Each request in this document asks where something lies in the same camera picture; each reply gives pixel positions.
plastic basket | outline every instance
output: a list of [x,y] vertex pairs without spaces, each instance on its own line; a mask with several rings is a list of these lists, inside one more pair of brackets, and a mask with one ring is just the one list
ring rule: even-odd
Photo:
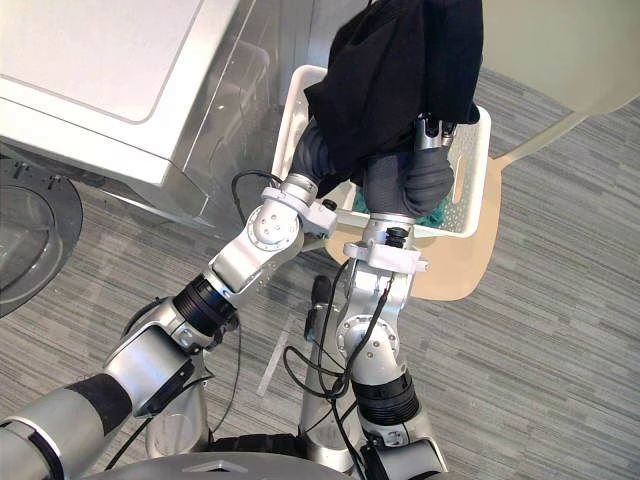
[[[271,168],[271,173],[280,178],[286,177],[296,144],[308,122],[308,103],[304,89],[322,80],[326,72],[325,68],[303,65],[293,73]],[[478,228],[491,130],[489,113],[482,107],[478,109],[478,123],[459,125],[449,150],[449,162],[454,171],[455,182],[445,202],[444,222],[437,228],[416,225],[416,237],[469,237]],[[344,182],[329,193],[327,198],[338,205],[338,223],[364,228],[369,215],[351,211],[355,194],[356,186],[351,182]]]

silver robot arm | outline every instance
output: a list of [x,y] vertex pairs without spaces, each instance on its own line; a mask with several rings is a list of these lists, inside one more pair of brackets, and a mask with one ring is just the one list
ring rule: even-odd
[[263,192],[243,231],[182,292],[153,309],[110,354],[103,372],[55,390],[0,422],[0,477],[78,478],[130,417],[159,413],[184,391],[192,355],[220,342],[236,308],[295,257],[305,233],[328,236],[336,215],[317,186],[289,175]]

black garment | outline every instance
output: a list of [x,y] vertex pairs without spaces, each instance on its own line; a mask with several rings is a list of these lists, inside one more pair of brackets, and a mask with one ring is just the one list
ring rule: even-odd
[[482,37],[481,0],[380,0],[344,25],[327,76],[305,90],[336,171],[319,193],[367,156],[411,151],[420,113],[477,122]]

floor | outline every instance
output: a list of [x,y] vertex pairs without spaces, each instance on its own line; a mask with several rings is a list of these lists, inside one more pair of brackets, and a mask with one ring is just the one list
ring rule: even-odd
[[[563,113],[489,72],[477,102],[493,119],[494,155]],[[639,185],[636,100],[508,168],[495,250],[473,294],[408,303],[404,354],[451,469],[477,480],[639,478]],[[0,417],[96,372],[127,318],[178,292],[233,235],[78,190],[84,226],[71,259],[0,320]],[[322,253],[300,255],[241,312],[239,393],[222,436],[295,432],[301,393],[281,362],[272,376],[267,365],[285,341],[309,350],[308,292],[317,273],[335,271]],[[229,334],[207,358],[212,424],[229,400],[236,341]],[[97,468],[137,425],[126,425]],[[121,462],[144,456],[140,439]]]

